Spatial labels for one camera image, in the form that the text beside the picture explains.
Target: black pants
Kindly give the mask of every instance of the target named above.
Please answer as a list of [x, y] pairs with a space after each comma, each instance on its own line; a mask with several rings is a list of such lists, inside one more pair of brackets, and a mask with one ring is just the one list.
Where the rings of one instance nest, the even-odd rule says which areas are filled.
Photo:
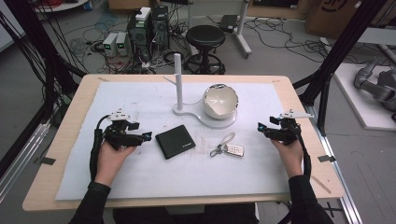
[[202, 214], [171, 216], [164, 207], [113, 210], [117, 224], [257, 224], [254, 203], [214, 204]]

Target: person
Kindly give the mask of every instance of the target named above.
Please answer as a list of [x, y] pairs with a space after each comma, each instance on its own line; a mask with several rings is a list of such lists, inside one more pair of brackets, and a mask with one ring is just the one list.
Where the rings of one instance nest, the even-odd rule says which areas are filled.
[[[288, 146], [271, 140], [277, 148], [289, 177], [291, 197], [291, 223], [310, 224], [332, 223], [332, 220], [318, 204], [318, 200], [307, 176], [303, 175], [301, 162], [303, 149], [298, 141]], [[97, 175], [88, 186], [81, 204], [69, 224], [100, 224], [110, 186], [125, 159], [134, 152], [136, 147], [115, 150], [108, 142], [101, 145]], [[255, 217], [254, 203], [214, 204], [207, 205], [201, 215], [188, 217], [172, 217], [164, 207], [114, 209], [113, 217], [117, 224], [126, 223], [258, 223]]]

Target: key ring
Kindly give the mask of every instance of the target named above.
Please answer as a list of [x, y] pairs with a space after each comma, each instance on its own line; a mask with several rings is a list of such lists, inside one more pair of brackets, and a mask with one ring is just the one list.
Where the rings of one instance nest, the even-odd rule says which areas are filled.
[[227, 143], [231, 142], [231, 140], [233, 140], [233, 138], [235, 137], [235, 133], [229, 133], [227, 134], [223, 140], [221, 141], [221, 143], [216, 147], [215, 150], [210, 152], [210, 157], [214, 157], [218, 154], [223, 153], [225, 150], [223, 149], [225, 145], [227, 145]]

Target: black stool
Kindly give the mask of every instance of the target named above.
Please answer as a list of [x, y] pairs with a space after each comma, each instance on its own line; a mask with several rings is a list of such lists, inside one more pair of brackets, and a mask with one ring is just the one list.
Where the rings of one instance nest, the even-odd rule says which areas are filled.
[[225, 41], [225, 34], [220, 28], [211, 25], [194, 26], [187, 32], [186, 39], [198, 49], [198, 54], [192, 55], [184, 63], [184, 70], [188, 69], [192, 74], [224, 74], [225, 66], [221, 60], [209, 54], [210, 50]]

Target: human hand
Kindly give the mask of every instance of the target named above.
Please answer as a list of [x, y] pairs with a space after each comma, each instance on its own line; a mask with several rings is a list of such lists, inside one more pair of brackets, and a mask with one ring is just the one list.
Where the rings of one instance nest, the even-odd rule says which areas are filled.
[[136, 147], [127, 147], [124, 150], [116, 150], [105, 141], [99, 150], [97, 173], [94, 181], [110, 187], [123, 162], [135, 149]]
[[295, 175], [302, 175], [303, 169], [301, 168], [301, 162], [303, 161], [304, 153], [300, 142], [296, 140], [287, 146], [276, 140], [271, 139], [271, 142], [279, 152], [280, 159], [286, 168], [288, 177], [292, 178]]

